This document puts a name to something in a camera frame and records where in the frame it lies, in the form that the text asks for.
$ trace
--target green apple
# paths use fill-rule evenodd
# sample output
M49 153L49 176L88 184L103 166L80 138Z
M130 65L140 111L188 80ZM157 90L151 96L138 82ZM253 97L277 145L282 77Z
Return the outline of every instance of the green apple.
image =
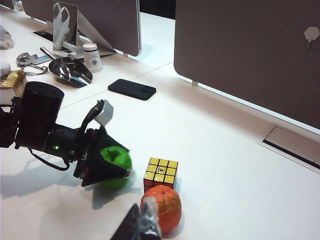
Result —
M119 146L108 146L100 150L104 160L116 164L124 169L132 169L132 161L129 153ZM100 185L106 188L121 188L128 179L115 178L100 182Z

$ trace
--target gold object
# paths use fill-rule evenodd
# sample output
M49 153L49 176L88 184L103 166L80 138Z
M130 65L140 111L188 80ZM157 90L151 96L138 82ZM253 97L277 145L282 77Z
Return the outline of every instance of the gold object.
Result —
M18 85L24 80L26 77L24 71L17 70L17 71L9 71L6 78L1 79L0 81L0 88L1 89L8 89L14 88L16 89Z

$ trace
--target white plastic bag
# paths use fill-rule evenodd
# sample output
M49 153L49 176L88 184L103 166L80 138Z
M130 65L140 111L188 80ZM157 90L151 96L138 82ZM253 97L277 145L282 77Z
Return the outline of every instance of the white plastic bag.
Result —
M69 10L64 6L61 8L60 4L57 2L53 5L53 10L58 9L58 14L53 18L53 50L60 50L62 42L65 40L69 33L69 20L70 14ZM62 21L62 13L65 11L67 13L67 18Z
M0 26L0 28L0 49L12 48L14 46L14 41L12 40L10 33L2 26Z

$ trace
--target white cup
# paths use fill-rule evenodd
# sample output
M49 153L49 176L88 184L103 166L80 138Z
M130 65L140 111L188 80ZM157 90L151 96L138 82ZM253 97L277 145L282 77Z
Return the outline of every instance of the white cup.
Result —
M86 43L82 47L83 47L84 65L92 73L101 71L103 68L103 65L101 63L97 44Z

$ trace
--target plastic bag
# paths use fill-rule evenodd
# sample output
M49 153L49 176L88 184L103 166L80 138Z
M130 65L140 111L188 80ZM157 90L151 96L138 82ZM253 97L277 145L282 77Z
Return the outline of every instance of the plastic bag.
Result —
M69 21L70 14L69 10L64 6L61 8L60 4L57 2L53 5L53 10L58 9L58 14L53 18L53 50L60 50L63 41L69 33ZM62 21L63 11L67 13L67 18Z
M134 204L111 240L161 240L156 198L146 197L141 213L138 205Z
M14 41L12 40L11 34L2 26L0 33L0 49L10 49L14 46Z

